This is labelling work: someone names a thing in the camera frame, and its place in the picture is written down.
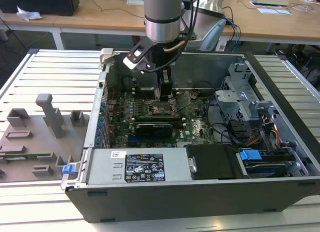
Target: blue cable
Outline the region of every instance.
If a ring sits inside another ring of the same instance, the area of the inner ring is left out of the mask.
[[[231,25],[233,26],[233,28],[235,29],[235,31],[236,31],[236,36],[237,36],[237,39],[236,39],[236,41],[235,41],[235,45],[234,45],[234,47],[233,47],[233,49],[232,49],[232,51],[234,51],[235,50],[235,48],[236,48],[236,45],[237,45],[237,43],[238,43],[238,35],[239,35],[239,31],[238,31],[238,28],[235,26],[235,24],[229,19],[229,18],[226,18],[225,17],[225,19],[228,21],[228,22],[230,22],[231,23]]]
[[[234,51],[235,50],[235,48],[236,48],[236,45],[238,44],[238,41],[239,41],[239,37],[238,37],[238,27],[236,27],[236,26],[234,26],[235,27],[235,29],[236,29],[236,36],[237,36],[237,40],[235,41],[235,45],[233,46],[233,49],[232,49],[232,51]]]

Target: computer case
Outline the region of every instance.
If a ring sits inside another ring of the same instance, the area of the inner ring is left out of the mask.
[[[15,13],[19,6],[26,11],[72,16],[78,5],[79,0],[0,0],[0,9],[4,13]]]

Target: yellow wire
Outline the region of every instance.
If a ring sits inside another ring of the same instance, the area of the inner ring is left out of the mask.
[[[275,143],[279,146],[279,144],[278,144],[278,138],[279,138],[278,131],[275,131],[275,130],[271,130],[271,131],[275,133]]]
[[[261,139],[262,137],[261,137],[261,135],[260,136],[258,136],[257,138],[255,138],[253,141],[251,141],[249,144],[247,144],[246,146],[250,146],[250,145],[252,145],[252,144],[254,144],[255,142],[257,142],[259,139]]]

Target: aluminum extrusion table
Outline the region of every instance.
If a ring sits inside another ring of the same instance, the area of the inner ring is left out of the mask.
[[[82,109],[90,115],[100,69],[99,51],[39,50],[27,54],[0,90],[0,132],[11,108],[41,115],[38,93],[54,95],[62,114]],[[280,91],[320,140],[320,95],[288,62],[276,56],[256,56]],[[257,86],[267,99],[262,87]],[[204,232],[320,230],[320,196],[302,199],[280,213],[216,216],[158,221],[89,224],[60,188],[60,181],[0,184],[0,231]]]

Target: copper pipe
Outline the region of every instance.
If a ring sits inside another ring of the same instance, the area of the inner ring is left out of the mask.
[[[173,46],[173,47],[170,47],[170,48],[164,48],[163,51],[165,53],[170,53],[170,52],[173,52],[177,49],[179,49],[179,47],[182,47],[183,45],[185,45],[186,41],[180,41],[177,45]]]

